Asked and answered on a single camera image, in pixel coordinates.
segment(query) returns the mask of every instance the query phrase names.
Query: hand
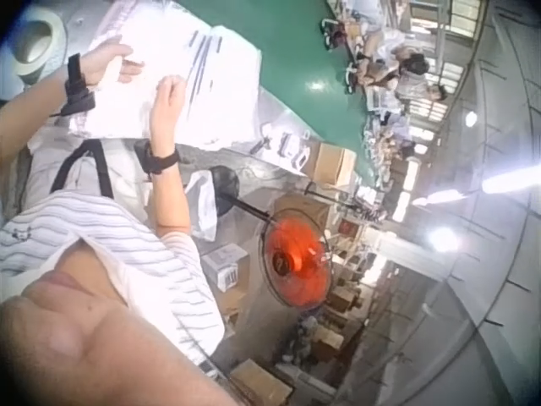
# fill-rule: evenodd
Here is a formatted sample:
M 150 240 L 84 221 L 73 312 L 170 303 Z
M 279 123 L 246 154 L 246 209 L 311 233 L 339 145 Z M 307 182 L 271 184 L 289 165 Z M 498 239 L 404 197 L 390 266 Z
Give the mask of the hand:
M 370 76 L 364 76 L 359 83 L 363 86 L 372 85 L 374 83 L 374 78 L 371 78 Z
M 184 107 L 186 80 L 166 76 L 158 85 L 150 112 L 150 145 L 156 156 L 168 156 L 175 148 L 175 127 Z
M 81 57 L 81 71 L 85 75 L 88 86 L 96 86 L 103 79 L 107 65 L 115 58 L 125 58 L 134 52 L 132 47 L 120 43 L 121 36 L 110 38 L 92 51 Z M 143 64 L 127 61 L 123 59 L 122 68 L 118 81 L 129 83 L 132 77 L 140 74 L 143 70 Z
M 358 75 L 359 77 L 364 77 L 366 73 L 369 70 L 369 63 L 370 61 L 368 59 L 363 59 L 361 62 L 358 63 Z

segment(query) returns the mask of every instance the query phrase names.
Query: black strap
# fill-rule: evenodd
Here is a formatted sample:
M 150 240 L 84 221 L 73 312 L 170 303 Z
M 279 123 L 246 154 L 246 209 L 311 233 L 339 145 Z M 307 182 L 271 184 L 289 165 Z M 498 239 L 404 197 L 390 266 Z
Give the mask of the black strap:
M 93 156 L 96 161 L 96 171 L 101 195 L 113 199 L 111 178 L 109 177 L 105 152 L 103 151 L 103 145 L 100 140 L 84 140 L 83 143 L 64 160 L 60 169 L 58 169 L 54 182 L 52 182 L 51 193 L 64 189 L 71 167 L 86 154 Z

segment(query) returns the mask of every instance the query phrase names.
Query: fluorescent light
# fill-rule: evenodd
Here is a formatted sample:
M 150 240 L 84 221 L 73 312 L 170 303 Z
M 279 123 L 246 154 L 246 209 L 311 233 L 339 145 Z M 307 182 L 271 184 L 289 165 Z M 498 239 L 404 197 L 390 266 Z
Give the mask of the fluorescent light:
M 412 206 L 426 206 L 428 205 L 429 200 L 426 197 L 418 197 L 412 201 Z
M 415 161 L 410 161 L 407 164 L 406 179 L 404 179 L 404 189 L 413 190 L 420 165 Z
M 477 114 L 475 112 L 469 112 L 466 114 L 466 127 L 473 127 L 477 122 Z
M 427 197 L 427 204 L 437 205 L 439 203 L 447 203 L 449 201 L 457 201 L 464 199 L 466 196 L 460 193 L 456 189 L 441 190 L 440 192 L 434 192 Z
M 541 164 L 493 176 L 483 181 L 483 192 L 490 195 L 521 190 L 541 184 Z
M 412 196 L 408 192 L 401 192 L 398 197 L 398 203 L 396 204 L 395 212 L 392 215 L 392 219 L 395 222 L 403 222 L 406 216 L 407 205 Z
M 436 251 L 456 251 L 460 242 L 456 234 L 450 228 L 438 228 L 429 235 L 429 241 Z

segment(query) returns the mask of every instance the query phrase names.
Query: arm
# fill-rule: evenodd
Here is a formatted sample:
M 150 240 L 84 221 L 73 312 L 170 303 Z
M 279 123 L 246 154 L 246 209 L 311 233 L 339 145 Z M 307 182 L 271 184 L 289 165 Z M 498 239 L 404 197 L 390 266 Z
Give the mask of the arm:
M 107 65 L 115 57 L 126 57 L 133 52 L 131 47 L 119 42 L 119 36 L 113 37 L 81 57 L 81 71 L 88 86 L 100 83 Z M 123 60 L 118 80 L 128 83 L 141 69 L 142 65 Z M 0 109 L 0 163 L 13 159 L 49 116 L 66 102 L 67 78 L 66 68 L 62 67 Z
M 374 74 L 372 75 L 374 77 L 374 81 L 379 82 L 383 80 L 388 74 L 398 70 L 399 66 L 400 64 L 397 61 L 389 61 L 385 64 L 385 67 L 378 69 L 376 72 L 374 72 Z
M 152 145 L 152 151 L 155 156 L 165 157 L 171 155 L 175 147 L 167 150 Z M 158 237 L 161 238 L 172 231 L 189 234 L 191 228 L 189 206 L 178 165 L 169 167 L 160 175 L 153 175 L 152 185 Z
M 0 109 L 0 163 L 8 163 L 66 102 L 67 73 L 59 69 Z
M 378 31 L 374 34 L 370 34 L 368 39 L 364 43 L 363 54 L 369 58 L 374 56 L 376 49 L 378 49 L 378 45 L 383 41 L 383 37 L 383 31 Z
M 184 106 L 186 82 L 178 77 L 164 78 L 150 113 L 150 147 L 154 156 L 170 156 L 175 151 L 175 126 Z M 158 237 L 179 231 L 190 232 L 189 206 L 178 165 L 153 175 L 154 210 Z

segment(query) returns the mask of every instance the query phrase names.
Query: hair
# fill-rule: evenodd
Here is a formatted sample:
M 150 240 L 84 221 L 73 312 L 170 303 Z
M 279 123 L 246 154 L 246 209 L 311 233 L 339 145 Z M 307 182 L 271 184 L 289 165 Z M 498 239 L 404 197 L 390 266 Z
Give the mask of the hair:
M 412 74 L 426 74 L 430 70 L 430 64 L 424 59 L 422 53 L 413 53 L 410 58 L 402 62 L 401 68 Z
M 440 102 L 449 96 L 449 92 L 447 92 L 447 89 L 443 85 L 438 85 L 438 91 L 440 92 Z

